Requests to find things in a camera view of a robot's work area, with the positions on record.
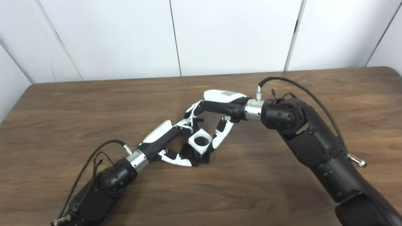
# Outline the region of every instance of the wood grain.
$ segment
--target wood grain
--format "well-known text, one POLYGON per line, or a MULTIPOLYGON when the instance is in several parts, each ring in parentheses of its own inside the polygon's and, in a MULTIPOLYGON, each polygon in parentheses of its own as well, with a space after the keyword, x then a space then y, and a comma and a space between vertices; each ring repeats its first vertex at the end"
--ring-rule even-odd
MULTIPOLYGON (((254 96, 267 76, 293 79, 316 94, 349 150, 369 163, 359 171, 402 212, 402 79, 378 67, 32 85, 0 126, 0 225, 47 225, 99 144, 116 138, 134 148, 164 120, 179 121, 205 90, 254 96)), ((265 85, 265 98, 271 88, 292 91, 318 110, 280 81, 265 85)), ((212 133, 221 115, 203 117, 201 126, 212 133)), ((118 145, 105 151, 124 156, 118 145)), ((103 225, 340 225, 334 207, 279 135, 242 121, 208 165, 149 165, 103 225)))

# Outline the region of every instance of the wire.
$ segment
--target wire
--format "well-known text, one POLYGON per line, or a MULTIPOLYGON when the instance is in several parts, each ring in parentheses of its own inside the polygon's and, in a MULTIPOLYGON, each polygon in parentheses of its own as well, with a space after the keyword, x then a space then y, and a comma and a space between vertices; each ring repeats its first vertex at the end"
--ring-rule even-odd
POLYGON ((96 176, 96 172, 97 172, 97 170, 98 170, 98 166, 104 162, 103 159, 101 159, 101 160, 99 160, 98 163, 96 163, 96 158, 97 158, 100 154, 104 154, 104 155, 106 156, 106 158, 109 160, 109 162, 110 162, 113 166, 116 166, 116 163, 114 163, 114 162, 110 159, 110 157, 109 157, 106 153, 104 153, 103 151, 99 151, 99 152, 95 155, 95 157, 93 158, 94 168, 93 168, 93 170, 92 170, 92 179, 91 179, 90 184, 88 185, 88 187, 87 187, 87 189, 86 189, 86 191, 85 191, 85 193, 84 193, 84 196, 82 197, 81 201, 77 204, 76 209, 75 209, 75 211, 74 211, 73 214, 75 214, 75 213, 79 210, 79 208, 81 207, 81 205, 82 205, 84 199, 88 196, 89 192, 91 191, 92 186, 93 186, 94 183, 95 183, 95 176, 96 176))
POLYGON ((345 151, 346 154, 349 153, 349 151, 347 150, 346 145, 345 145, 345 140, 343 139, 342 134, 340 133, 340 129, 339 129, 338 125, 336 124, 335 119, 332 117, 331 113, 324 106, 324 104, 312 92, 310 92, 306 87, 300 85, 299 83, 297 83, 297 82, 295 82, 293 80, 290 80, 288 78, 283 78, 283 77, 268 77, 268 78, 265 78, 260 83, 258 83, 258 86, 260 88, 262 88, 265 83, 267 83, 268 81, 271 81, 271 80, 282 80, 282 81, 288 82, 288 83, 290 83, 290 84, 302 89, 307 94, 309 94, 310 97, 313 98, 313 100, 315 100, 317 102, 317 104, 324 110, 325 114, 328 116, 329 120, 331 121, 332 126, 334 127, 336 133, 338 134, 338 137, 339 137, 340 142, 342 144, 343 150, 345 151))
POLYGON ((281 98, 281 100, 284 101, 285 97, 288 96, 288 95, 290 95, 293 98, 297 98, 292 92, 288 92, 288 93, 285 93, 285 95, 281 98))
POLYGON ((98 152, 101 148, 103 148, 105 145, 110 144, 110 143, 118 143, 118 144, 120 144, 120 145, 122 145, 122 146, 125 146, 125 145, 126 145, 126 144, 125 144, 123 141, 121 141, 121 140, 109 140, 109 141, 106 141, 105 143, 101 144, 97 149, 95 149, 95 151, 89 156, 88 160, 86 161, 86 163, 85 163, 84 166, 82 167, 82 169, 81 169, 80 173, 78 174, 78 176, 77 176, 77 178, 76 178, 76 180, 75 180, 73 186, 71 187, 70 192, 69 192, 68 195, 67 195, 66 201, 64 202, 64 205, 63 205, 63 207, 62 207, 62 210, 60 211, 60 214, 59 214, 59 217, 58 217, 58 218, 61 218, 61 217, 63 216, 64 210, 66 209, 67 204, 68 204, 68 202, 69 202, 70 199, 71 199, 71 196, 72 196, 72 194, 73 194, 73 192, 74 192, 74 189, 75 189, 75 187, 77 186, 79 180, 81 179, 81 176, 82 176, 82 174, 84 173, 85 169, 88 167, 88 164, 91 162, 91 159, 97 154, 97 152, 98 152))

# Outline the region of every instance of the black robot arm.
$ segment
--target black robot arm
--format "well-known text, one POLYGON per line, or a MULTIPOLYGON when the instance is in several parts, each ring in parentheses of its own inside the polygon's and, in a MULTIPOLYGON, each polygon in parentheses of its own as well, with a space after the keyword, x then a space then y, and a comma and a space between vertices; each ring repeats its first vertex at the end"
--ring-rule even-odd
POLYGON ((100 225, 137 176, 138 172, 127 158, 120 159, 88 181, 71 200, 68 211, 52 225, 100 225))
POLYGON ((309 105, 297 98, 264 101, 261 121, 278 131, 332 199, 343 226, 402 226, 395 208, 353 166, 366 164, 347 153, 339 137, 309 105), (305 124, 307 129, 299 131, 305 124))

